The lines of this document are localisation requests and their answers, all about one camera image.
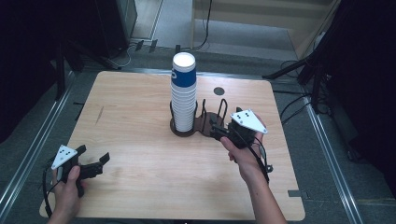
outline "white triangular marker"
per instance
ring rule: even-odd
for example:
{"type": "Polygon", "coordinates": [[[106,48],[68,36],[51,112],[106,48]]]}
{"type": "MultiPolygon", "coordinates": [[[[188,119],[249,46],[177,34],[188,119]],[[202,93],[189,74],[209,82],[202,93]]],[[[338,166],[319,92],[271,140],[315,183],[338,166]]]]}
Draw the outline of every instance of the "white triangular marker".
{"type": "Polygon", "coordinates": [[[58,154],[56,154],[55,160],[53,161],[52,166],[50,168],[52,170],[55,170],[56,168],[60,167],[62,164],[70,160],[72,157],[74,157],[76,154],[77,151],[74,150],[73,148],[60,146],[58,150],[58,154]]]}
{"type": "Polygon", "coordinates": [[[254,115],[251,109],[232,113],[231,118],[245,128],[260,133],[268,133],[267,129],[264,127],[264,125],[262,125],[260,120],[256,117],[256,115],[254,115]]]}

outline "hand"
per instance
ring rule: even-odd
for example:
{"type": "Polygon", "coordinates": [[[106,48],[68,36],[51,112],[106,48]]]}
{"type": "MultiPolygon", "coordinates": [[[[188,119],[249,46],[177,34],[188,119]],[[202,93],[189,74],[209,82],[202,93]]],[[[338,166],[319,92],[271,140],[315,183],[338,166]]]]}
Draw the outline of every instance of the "hand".
{"type": "MultiPolygon", "coordinates": [[[[262,125],[265,124],[262,122],[262,119],[256,115],[262,125]]],[[[251,146],[256,154],[260,157],[260,142],[257,140],[259,139],[262,142],[263,134],[260,132],[256,132],[253,145],[251,146]]],[[[256,161],[254,155],[250,152],[248,148],[237,148],[233,142],[228,139],[227,137],[221,137],[220,142],[223,146],[228,150],[228,156],[230,157],[230,161],[237,161],[239,165],[239,172],[242,178],[247,182],[250,178],[254,178],[254,175],[261,174],[262,170],[260,169],[259,164],[256,161]]]]}
{"type": "MultiPolygon", "coordinates": [[[[55,170],[52,172],[52,184],[57,183],[56,176],[55,170]]],[[[78,176],[79,166],[74,166],[67,177],[67,183],[61,181],[55,187],[56,205],[49,223],[69,223],[78,213],[80,208],[80,198],[76,187],[78,176]]]]}

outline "black curtain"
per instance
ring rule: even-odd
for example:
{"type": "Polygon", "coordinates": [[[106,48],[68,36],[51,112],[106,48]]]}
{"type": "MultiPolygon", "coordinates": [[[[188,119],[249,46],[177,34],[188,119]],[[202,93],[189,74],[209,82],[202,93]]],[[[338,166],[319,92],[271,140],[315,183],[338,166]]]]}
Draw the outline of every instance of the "black curtain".
{"type": "Polygon", "coordinates": [[[0,143],[55,82],[56,41],[40,1],[0,2],[0,143]]]}
{"type": "Polygon", "coordinates": [[[396,2],[344,0],[341,13],[346,17],[322,54],[328,87],[359,133],[349,144],[396,195],[396,2]]]}

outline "table surface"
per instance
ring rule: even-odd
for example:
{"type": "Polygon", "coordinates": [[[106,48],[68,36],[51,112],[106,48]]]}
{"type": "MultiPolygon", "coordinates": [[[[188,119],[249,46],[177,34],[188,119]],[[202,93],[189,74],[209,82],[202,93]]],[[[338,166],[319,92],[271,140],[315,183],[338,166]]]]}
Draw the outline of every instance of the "table surface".
{"type": "MultiPolygon", "coordinates": [[[[227,150],[213,138],[195,133],[178,137],[169,127],[170,76],[101,72],[68,146],[87,146],[81,164],[109,152],[104,173],[87,179],[79,217],[253,220],[248,188],[227,150]]],[[[270,188],[287,220],[304,219],[286,139],[271,84],[264,80],[197,77],[198,111],[228,102],[225,122],[239,106],[252,109],[266,124],[263,138],[270,188]],[[225,93],[218,96],[216,87],[225,93]]],[[[54,198],[49,197],[54,207],[54,198]]],[[[41,216],[46,213],[43,204],[41,216]]]]}

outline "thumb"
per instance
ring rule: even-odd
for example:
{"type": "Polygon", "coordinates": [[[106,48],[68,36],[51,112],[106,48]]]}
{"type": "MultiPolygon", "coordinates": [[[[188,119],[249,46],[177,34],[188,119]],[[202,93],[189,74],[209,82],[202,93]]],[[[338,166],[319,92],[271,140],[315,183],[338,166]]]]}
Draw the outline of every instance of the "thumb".
{"type": "Polygon", "coordinates": [[[235,151],[236,149],[238,149],[233,142],[228,139],[227,137],[221,137],[220,138],[220,142],[223,144],[223,146],[231,153],[233,153],[233,151],[235,151]]]}
{"type": "Polygon", "coordinates": [[[79,176],[79,166],[74,166],[69,173],[69,176],[67,177],[67,183],[66,183],[66,187],[70,188],[70,187],[75,187],[76,185],[76,181],[78,179],[79,176]]]}

